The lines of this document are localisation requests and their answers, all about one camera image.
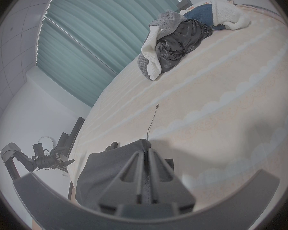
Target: black garment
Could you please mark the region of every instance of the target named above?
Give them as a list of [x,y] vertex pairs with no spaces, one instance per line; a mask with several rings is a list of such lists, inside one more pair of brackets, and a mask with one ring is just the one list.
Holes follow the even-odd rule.
[[212,28],[197,20],[181,22],[173,33],[157,41],[156,52],[161,72],[171,70],[185,54],[195,50],[211,34]]
[[90,154],[77,181],[78,203],[89,209],[99,210],[97,203],[105,188],[136,151],[146,153],[150,147],[150,142],[142,139],[120,148]]

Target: gray garment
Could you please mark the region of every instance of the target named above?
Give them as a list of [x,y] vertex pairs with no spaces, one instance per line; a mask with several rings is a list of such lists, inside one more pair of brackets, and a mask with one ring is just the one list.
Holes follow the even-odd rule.
[[[78,203],[99,211],[98,200],[106,187],[136,151],[147,153],[150,147],[148,140],[141,139],[119,148],[90,154],[77,181],[76,200]],[[148,198],[149,182],[147,180],[144,180],[144,186],[143,194]]]
[[157,41],[156,53],[161,72],[176,66],[181,58],[195,50],[201,41],[212,34],[212,28],[198,20],[188,19],[179,24],[176,30]]
[[[157,37],[157,41],[164,36],[167,36],[174,32],[178,25],[182,21],[186,21],[187,18],[180,15],[179,13],[176,13],[172,10],[167,10],[165,13],[161,13],[158,15],[158,19],[152,21],[149,26],[156,25],[161,28],[160,34]],[[149,80],[150,75],[147,74],[147,65],[148,65],[148,59],[146,59],[143,54],[141,53],[138,58],[138,66],[142,72],[142,74]]]

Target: clothing pile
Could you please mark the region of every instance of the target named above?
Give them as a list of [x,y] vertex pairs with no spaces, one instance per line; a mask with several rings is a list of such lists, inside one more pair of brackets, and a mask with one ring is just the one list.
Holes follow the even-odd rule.
[[167,10],[149,24],[138,66],[149,80],[156,80],[176,66],[181,58],[195,50],[213,30],[237,30],[247,27],[250,18],[232,3],[211,0],[184,15]]

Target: teal curtain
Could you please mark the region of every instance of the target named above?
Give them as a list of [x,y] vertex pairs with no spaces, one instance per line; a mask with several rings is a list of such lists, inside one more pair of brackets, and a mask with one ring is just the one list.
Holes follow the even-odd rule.
[[178,0],[52,0],[38,43],[37,66],[93,106],[140,52],[148,24]]

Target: clothing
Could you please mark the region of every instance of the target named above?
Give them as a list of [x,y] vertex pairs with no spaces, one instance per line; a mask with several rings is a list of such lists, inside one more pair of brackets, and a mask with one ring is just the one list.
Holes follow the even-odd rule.
[[213,25],[225,25],[226,29],[237,30],[245,28],[250,23],[250,17],[235,5],[219,0],[211,0]]
[[99,210],[100,196],[131,156],[136,151],[147,152],[150,147],[148,140],[141,139],[113,150],[90,154],[77,181],[78,203],[89,209]]
[[[159,14],[158,19],[152,21],[149,24],[149,26],[159,27],[159,30],[156,27],[150,28],[150,30],[153,30],[150,31],[152,35],[150,35],[150,33],[148,34],[141,49],[142,53],[138,57],[138,66],[142,71],[142,74],[147,79],[155,80],[157,76],[161,73],[161,67],[156,59],[156,55],[154,52],[157,40],[171,34],[173,31],[175,31],[180,22],[186,20],[187,18],[180,15],[179,13],[176,13],[172,10],[167,10],[165,13]],[[151,76],[147,73],[147,66],[149,64],[149,61],[151,61],[149,68]]]
[[211,34],[212,28],[197,20],[181,22],[173,33],[157,42],[156,53],[162,72],[171,70],[185,54],[195,50]]
[[226,29],[224,25],[213,25],[213,17],[212,17],[212,4],[205,4],[198,6],[191,11],[184,14],[184,17],[187,19],[198,20],[207,26],[212,27],[213,30],[223,30]]

